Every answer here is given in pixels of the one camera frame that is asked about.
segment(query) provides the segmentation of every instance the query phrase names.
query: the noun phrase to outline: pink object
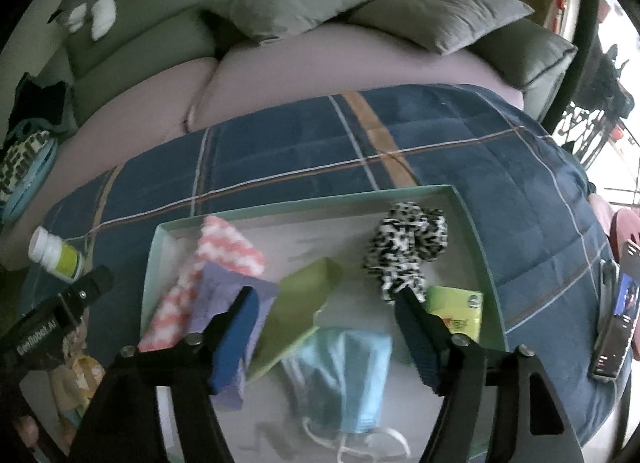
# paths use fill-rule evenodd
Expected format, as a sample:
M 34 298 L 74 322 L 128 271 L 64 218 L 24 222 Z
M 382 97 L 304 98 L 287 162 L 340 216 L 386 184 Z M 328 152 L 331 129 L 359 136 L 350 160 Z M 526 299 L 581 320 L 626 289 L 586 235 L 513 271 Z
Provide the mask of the pink object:
M 180 269 L 175 286 L 160 299 L 140 341 L 140 351 L 170 348 L 183 337 L 198 296 L 202 269 L 208 261 L 251 277 L 258 277 L 264 271 L 264 256 L 260 251 L 233 225 L 217 216 L 207 216 L 198 248 Z
M 0 263 L 7 269 L 27 266 L 31 234 L 49 209 L 76 188 L 184 135 L 188 109 L 217 64 L 213 58 L 179 64 L 129 88 L 98 109 L 60 146 L 47 180 L 12 230 L 2 234 Z
M 588 201 L 596 215 L 596 218 L 598 219 L 598 223 L 602 225 L 604 233 L 607 234 L 607 236 L 610 236 L 611 221 L 613 220 L 613 215 L 616 213 L 615 209 L 600 194 L 590 194 Z
M 524 107 L 522 93 L 467 50 L 440 56 L 377 30 L 329 23 L 267 46 L 233 47 L 194 109 L 190 131 L 306 98 L 402 84 L 473 84 Z
M 625 132 L 619 125 L 616 124 L 616 126 L 611 130 L 610 136 L 614 142 L 617 142 L 618 140 L 622 140 L 625 137 Z

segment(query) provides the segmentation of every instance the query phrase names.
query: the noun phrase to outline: black and white scrunchie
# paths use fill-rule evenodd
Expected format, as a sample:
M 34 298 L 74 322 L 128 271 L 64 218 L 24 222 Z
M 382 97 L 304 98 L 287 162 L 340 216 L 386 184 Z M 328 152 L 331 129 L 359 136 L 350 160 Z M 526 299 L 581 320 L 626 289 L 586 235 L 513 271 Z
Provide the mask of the black and white scrunchie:
M 425 302 L 420 263 L 433 261 L 447 248 L 447 221 L 441 210 L 422 210 L 412 201 L 396 203 L 371 238 L 364 268 L 375 275 L 382 298 L 393 304 L 396 293 L 410 288 Z

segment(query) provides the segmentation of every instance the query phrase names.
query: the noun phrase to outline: mask ear loop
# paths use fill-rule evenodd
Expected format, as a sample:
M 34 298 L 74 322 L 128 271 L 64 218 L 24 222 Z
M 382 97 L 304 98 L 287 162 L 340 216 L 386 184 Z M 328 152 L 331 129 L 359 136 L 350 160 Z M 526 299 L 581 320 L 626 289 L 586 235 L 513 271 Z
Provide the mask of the mask ear loop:
M 337 463 L 344 463 L 342 461 L 343 454 L 348 454 L 350 456 L 356 456 L 356 457 L 370 458 L 372 463 L 376 463 L 378 461 L 376 456 L 369 452 L 347 447 L 346 443 L 347 443 L 348 435 L 345 433 L 341 433 L 341 435 L 337 439 L 326 439 L 326 438 L 321 438 L 319 436 L 316 436 L 313 432 L 309 430 L 310 422 L 311 422 L 311 419 L 309 417 L 304 417 L 302 419 L 302 428 L 305 430 L 306 435 L 309 436 L 309 438 L 311 438 L 312 441 L 314 441 L 315 443 L 318 443 L 318 445 L 320 446 L 323 446 L 325 448 L 330 448 L 332 450 L 337 449 L 338 450 L 338 453 L 336 455 Z
M 309 429 L 310 422 L 311 422 L 311 419 L 309 417 L 304 417 L 302 419 L 302 428 L 304 429 L 306 435 L 309 436 L 309 438 L 311 438 L 312 441 L 314 441 L 315 443 L 318 443 L 318 445 L 320 446 L 323 446 L 325 448 L 330 448 L 330 449 L 335 449 L 336 448 L 335 443 L 336 441 L 338 441 L 338 447 L 337 447 L 338 453 L 336 455 L 337 463 L 344 463 L 342 461 L 343 454 L 348 454 L 350 456 L 356 456 L 356 457 L 370 458 L 372 463 L 377 463 L 378 458 L 375 454 L 372 454 L 371 452 L 366 452 L 366 451 L 347 447 L 346 443 L 347 443 L 348 435 L 346 433 L 341 433 L 341 435 L 337 439 L 333 439 L 333 440 L 321 438 L 319 436 L 316 436 L 313 432 L 311 432 L 311 430 Z M 371 438 L 377 434 L 386 434 L 391 436 L 398 443 L 400 443 L 400 445 L 402 445 L 402 450 L 404 451 L 404 459 L 411 457 L 411 448 L 409 447 L 409 444 L 406 438 L 402 434 L 400 434 L 396 429 L 389 429 L 389 428 L 374 429 L 369 434 L 367 434 L 365 438 L 365 443 L 370 446 Z
M 371 438 L 377 434 L 386 434 L 395 439 L 400 445 L 402 445 L 402 450 L 404 450 L 404 459 L 411 457 L 411 448 L 406 440 L 406 438 L 400 434 L 396 429 L 390 429 L 385 427 L 384 429 L 373 429 L 367 437 L 365 438 L 365 443 L 367 445 L 371 445 Z

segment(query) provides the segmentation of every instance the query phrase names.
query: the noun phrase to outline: wall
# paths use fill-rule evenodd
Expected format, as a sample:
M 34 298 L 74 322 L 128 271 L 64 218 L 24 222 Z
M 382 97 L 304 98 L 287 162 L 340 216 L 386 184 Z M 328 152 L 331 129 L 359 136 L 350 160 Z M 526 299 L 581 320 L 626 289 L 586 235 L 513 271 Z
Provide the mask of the wall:
M 38 74 L 57 50 L 66 31 L 47 24 L 60 0 L 33 0 L 0 53 L 0 136 L 7 132 L 14 90 L 22 74 Z

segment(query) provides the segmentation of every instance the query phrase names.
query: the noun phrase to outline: pink bed sheet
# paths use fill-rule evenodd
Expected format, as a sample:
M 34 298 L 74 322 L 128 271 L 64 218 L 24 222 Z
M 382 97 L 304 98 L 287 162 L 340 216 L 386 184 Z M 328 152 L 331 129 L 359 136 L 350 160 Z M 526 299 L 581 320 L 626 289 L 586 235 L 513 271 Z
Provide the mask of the pink bed sheet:
M 56 162 L 24 214 L 0 237 L 0 262 L 7 269 L 29 263 L 31 234 L 49 209 L 106 170 L 186 132 L 191 105 L 218 62 L 191 60 L 162 71 L 98 109 L 58 150 Z
M 297 100 L 402 84 L 473 84 L 522 109 L 522 93 L 467 50 L 447 56 L 353 24 L 329 23 L 222 59 L 190 119 L 190 131 Z

